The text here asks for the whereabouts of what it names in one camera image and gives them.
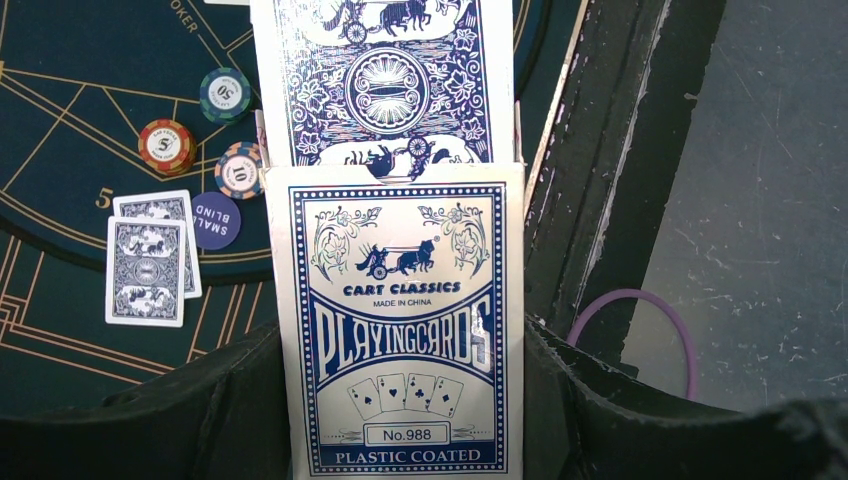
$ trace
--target gray floor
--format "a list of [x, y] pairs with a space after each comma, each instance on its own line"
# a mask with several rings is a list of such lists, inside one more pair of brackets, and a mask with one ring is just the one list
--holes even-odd
[[[848, 394], [848, 2], [728, 0], [643, 289], [694, 337], [699, 401]], [[682, 395], [640, 302], [623, 360]]]

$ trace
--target blue card back design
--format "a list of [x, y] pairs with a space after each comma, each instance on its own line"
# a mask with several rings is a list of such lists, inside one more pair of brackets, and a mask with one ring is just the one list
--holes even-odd
[[397, 181], [491, 162], [480, 3], [279, 0], [294, 162]]
[[505, 191], [289, 188], [312, 475], [508, 472]]
[[[120, 206], [122, 217], [131, 218], [164, 218], [168, 220], [185, 220], [186, 206], [181, 198], [169, 198], [163, 200], [149, 200], [143, 202], [123, 203]], [[186, 292], [192, 292], [197, 287], [194, 285], [194, 271], [191, 265], [191, 249], [188, 243], [185, 248], [185, 275], [183, 285]]]
[[179, 318], [182, 241], [176, 226], [115, 224], [112, 316]]

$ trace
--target spade ace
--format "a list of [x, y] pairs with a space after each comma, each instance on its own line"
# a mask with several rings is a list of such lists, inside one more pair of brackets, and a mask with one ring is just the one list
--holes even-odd
[[380, 409], [377, 387], [374, 385], [374, 381], [370, 378], [366, 378], [365, 380], [348, 388], [347, 393], [350, 395], [350, 399], [353, 400], [353, 404], [356, 405], [356, 409], [359, 411], [359, 416], [361, 416], [363, 420], [368, 420], [369, 418], [373, 418], [383, 413]]
[[426, 412], [435, 386], [436, 377], [410, 373], [406, 385], [406, 409]]

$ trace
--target purple rubber band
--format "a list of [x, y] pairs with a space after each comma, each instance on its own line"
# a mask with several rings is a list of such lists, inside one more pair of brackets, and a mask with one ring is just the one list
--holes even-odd
[[680, 340], [683, 342], [683, 353], [686, 355], [686, 375], [688, 377], [686, 384], [686, 399], [695, 400], [695, 397], [698, 395], [698, 359], [695, 356], [695, 344], [692, 342], [692, 337], [689, 336], [689, 331], [686, 329], [686, 325], [683, 323], [683, 319], [680, 318], [680, 315], [671, 308], [671, 305], [666, 303], [665, 300], [653, 293], [637, 290], [635, 288], [623, 288], [621, 290], [613, 290], [612, 292], [601, 295], [594, 302], [590, 303], [589, 306], [583, 310], [583, 313], [577, 317], [577, 321], [574, 322], [574, 327], [572, 327], [571, 331], [568, 332], [568, 337], [565, 339], [565, 343], [572, 347], [577, 346], [577, 339], [580, 338], [580, 333], [583, 332], [583, 328], [587, 323], [589, 323], [589, 320], [598, 313], [601, 308], [616, 300], [621, 300], [622, 298], [636, 298], [650, 302], [655, 307], [662, 310], [665, 316], [671, 320], [672, 324], [674, 324], [674, 328], [677, 329], [677, 335], [680, 336]]

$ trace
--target poker table felt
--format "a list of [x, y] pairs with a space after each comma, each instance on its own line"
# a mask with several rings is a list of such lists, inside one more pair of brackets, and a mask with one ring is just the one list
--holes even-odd
[[[565, 2], [564, 17], [550, 0], [513, 4], [516, 96], [534, 106], [522, 114], [532, 158], [579, 2]], [[198, 106], [201, 79], [219, 66], [243, 71], [261, 106], [248, 9], [201, 0], [0, 8], [0, 414], [95, 405], [276, 321], [261, 198], [238, 202], [232, 245], [200, 251], [204, 295], [186, 302], [183, 328], [103, 321], [111, 199], [215, 191], [220, 154], [255, 138], [252, 118], [221, 127]], [[141, 161], [138, 132], [156, 118], [194, 135], [189, 172], [162, 177]]]

